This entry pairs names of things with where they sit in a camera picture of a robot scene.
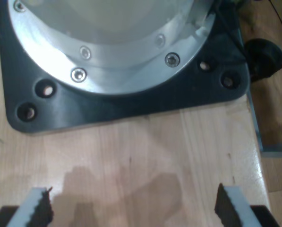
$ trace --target screw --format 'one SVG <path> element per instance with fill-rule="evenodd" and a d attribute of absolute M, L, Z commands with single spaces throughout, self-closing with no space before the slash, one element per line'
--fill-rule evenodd
<path fill-rule="evenodd" d="M 158 48 L 162 48 L 165 45 L 165 36 L 163 34 L 159 34 L 154 41 L 155 45 Z"/>
<path fill-rule="evenodd" d="M 76 68 L 71 72 L 71 78 L 76 83 L 81 83 L 86 79 L 86 71 L 81 68 Z"/>
<path fill-rule="evenodd" d="M 19 0 L 14 2 L 14 9 L 19 13 L 23 13 L 26 10 Z"/>
<path fill-rule="evenodd" d="M 234 82 L 233 82 L 232 78 L 225 77 L 222 81 L 222 84 L 226 88 L 233 88 Z"/>
<path fill-rule="evenodd" d="M 202 71 L 209 71 L 211 69 L 211 66 L 205 61 L 202 61 L 199 64 L 199 67 L 201 68 Z"/>
<path fill-rule="evenodd" d="M 176 53 L 169 53 L 165 57 L 165 63 L 171 68 L 177 67 L 179 65 L 179 56 Z"/>
<path fill-rule="evenodd" d="M 26 110 L 26 119 L 31 120 L 35 116 L 35 109 L 34 108 L 28 108 Z"/>
<path fill-rule="evenodd" d="M 80 54 L 84 60 L 89 60 L 92 57 L 92 53 L 87 46 L 81 46 Z"/>

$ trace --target black cable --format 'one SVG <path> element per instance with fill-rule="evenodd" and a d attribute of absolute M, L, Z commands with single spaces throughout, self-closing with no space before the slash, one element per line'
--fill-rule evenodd
<path fill-rule="evenodd" d="M 275 6 L 273 5 L 273 3 L 272 3 L 272 1 L 271 1 L 271 0 L 269 0 L 269 2 L 270 2 L 270 4 L 271 4 L 271 6 L 273 7 L 273 9 L 274 9 L 274 11 L 275 11 L 275 13 L 276 13 L 277 17 L 279 18 L 279 20 L 280 20 L 280 22 L 281 22 L 281 24 L 282 24 L 282 19 L 281 19 L 281 17 L 279 16 L 279 13 L 277 12 L 277 10 L 276 10 Z"/>

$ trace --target countersunk screw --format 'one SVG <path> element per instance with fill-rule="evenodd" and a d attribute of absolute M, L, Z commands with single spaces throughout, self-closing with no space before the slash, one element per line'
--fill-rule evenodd
<path fill-rule="evenodd" d="M 23 13 L 26 10 L 19 0 L 14 2 L 14 9 L 19 13 Z"/>
<path fill-rule="evenodd" d="M 71 72 L 71 78 L 76 83 L 83 82 L 87 77 L 86 71 L 81 68 L 76 68 Z"/>
<path fill-rule="evenodd" d="M 179 56 L 176 53 L 169 53 L 165 57 L 165 63 L 171 68 L 177 67 L 179 65 Z"/>
<path fill-rule="evenodd" d="M 87 46 L 81 46 L 80 54 L 84 60 L 89 60 L 92 57 L 92 53 Z"/>

